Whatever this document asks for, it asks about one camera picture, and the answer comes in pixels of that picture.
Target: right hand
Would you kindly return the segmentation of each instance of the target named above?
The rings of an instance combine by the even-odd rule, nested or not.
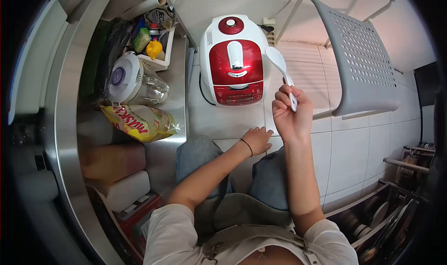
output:
[[[298,102],[296,112],[290,108],[289,93],[292,93]],[[282,85],[275,93],[272,111],[273,121],[283,142],[301,140],[310,136],[313,105],[304,91],[287,84]]]

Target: blender lid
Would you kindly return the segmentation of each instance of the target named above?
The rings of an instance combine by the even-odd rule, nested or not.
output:
[[[142,64],[134,52],[126,52],[116,60],[110,75],[109,100],[120,104],[135,96],[141,86]]]

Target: apron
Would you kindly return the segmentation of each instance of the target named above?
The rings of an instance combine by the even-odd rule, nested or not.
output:
[[[303,250],[310,264],[321,265],[304,239],[286,229],[291,222],[289,211],[274,209],[243,193],[207,199],[194,211],[197,245],[206,256],[202,262],[208,259],[217,264],[217,254],[246,240],[265,237],[290,242]]]

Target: black hair tie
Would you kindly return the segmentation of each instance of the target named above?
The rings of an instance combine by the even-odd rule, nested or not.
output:
[[[252,156],[253,156],[253,150],[251,149],[251,146],[242,138],[240,138],[241,141],[243,141],[244,143],[246,143],[249,146],[250,151],[252,152]]]

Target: yellow snack bag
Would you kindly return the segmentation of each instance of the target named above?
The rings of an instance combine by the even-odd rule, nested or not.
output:
[[[165,111],[143,105],[101,106],[118,129],[138,141],[150,143],[177,134],[174,118]]]

